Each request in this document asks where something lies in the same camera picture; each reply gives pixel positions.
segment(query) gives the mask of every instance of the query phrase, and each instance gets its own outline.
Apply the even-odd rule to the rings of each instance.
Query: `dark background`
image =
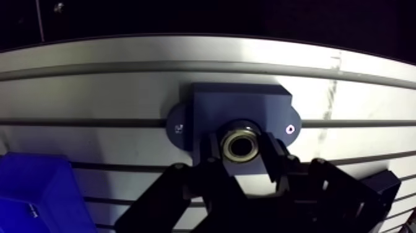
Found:
[[[55,12],[57,3],[64,4]],[[201,33],[274,38],[416,63],[416,1],[36,0],[0,2],[0,51],[87,37]]]

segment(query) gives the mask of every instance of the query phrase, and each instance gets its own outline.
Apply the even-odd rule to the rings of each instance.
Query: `metal ring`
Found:
[[[238,139],[247,139],[251,143],[251,150],[247,155],[239,156],[234,154],[231,150],[232,144]],[[233,130],[229,131],[222,139],[222,153],[223,155],[232,162],[248,162],[254,159],[258,152],[259,147],[257,143],[256,133],[250,130]]]

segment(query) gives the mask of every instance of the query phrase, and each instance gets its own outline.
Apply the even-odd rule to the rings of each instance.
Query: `blue container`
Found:
[[[70,163],[8,153],[0,160],[0,233],[97,233]]]

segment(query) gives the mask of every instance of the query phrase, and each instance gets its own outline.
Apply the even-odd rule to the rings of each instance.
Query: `black mechanical part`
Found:
[[[116,232],[171,232],[190,197],[196,196],[203,197],[208,211],[191,231],[198,233],[369,233],[387,216],[401,184],[392,172],[356,180],[324,159],[301,164],[271,133],[261,132],[256,139],[280,192],[246,197],[228,174],[220,140],[211,133],[197,144],[201,162],[169,167],[118,219]]]

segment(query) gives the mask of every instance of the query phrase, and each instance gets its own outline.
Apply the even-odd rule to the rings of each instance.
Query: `dark navy mounting bracket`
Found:
[[[191,152],[194,165],[201,161],[202,137],[215,133],[221,146],[225,126],[240,124],[241,130],[241,126],[255,129],[256,134],[271,132],[286,146],[301,130],[299,114],[291,106],[292,95],[280,85],[195,83],[191,90],[189,99],[169,113],[166,131],[176,147]],[[267,173],[261,156],[246,162],[223,155],[222,159],[230,175]]]

